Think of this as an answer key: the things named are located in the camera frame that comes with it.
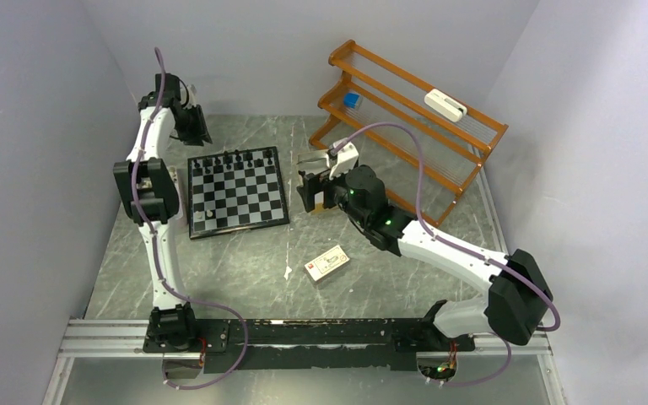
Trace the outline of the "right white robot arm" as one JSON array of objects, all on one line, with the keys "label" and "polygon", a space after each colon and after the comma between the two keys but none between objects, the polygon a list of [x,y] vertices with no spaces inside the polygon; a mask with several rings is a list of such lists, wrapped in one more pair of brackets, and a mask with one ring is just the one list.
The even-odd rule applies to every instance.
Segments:
[{"label": "right white robot arm", "polygon": [[[475,299],[431,306],[422,318],[421,336],[432,349],[453,338],[493,333],[507,343],[523,346],[535,332],[553,331],[560,314],[534,257],[518,249],[511,254],[475,246],[428,224],[416,213],[399,208],[386,197],[384,183],[367,165],[331,177],[299,170],[296,187],[306,212],[316,197],[324,208],[339,208],[375,248],[397,257],[427,263],[474,287]],[[553,324],[542,324],[547,313]]]}]

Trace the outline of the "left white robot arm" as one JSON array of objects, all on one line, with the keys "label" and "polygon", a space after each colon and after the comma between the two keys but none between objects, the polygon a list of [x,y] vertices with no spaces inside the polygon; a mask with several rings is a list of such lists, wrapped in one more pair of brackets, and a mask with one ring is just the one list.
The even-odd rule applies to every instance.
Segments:
[{"label": "left white robot arm", "polygon": [[153,309],[147,339],[180,351],[195,347],[200,327],[184,295],[174,232],[184,219],[184,204],[175,170],[162,155],[171,138],[187,146],[212,139],[193,87],[172,73],[158,73],[155,89],[138,102],[140,127],[127,157],[113,166],[121,205],[138,227],[153,281]]}]

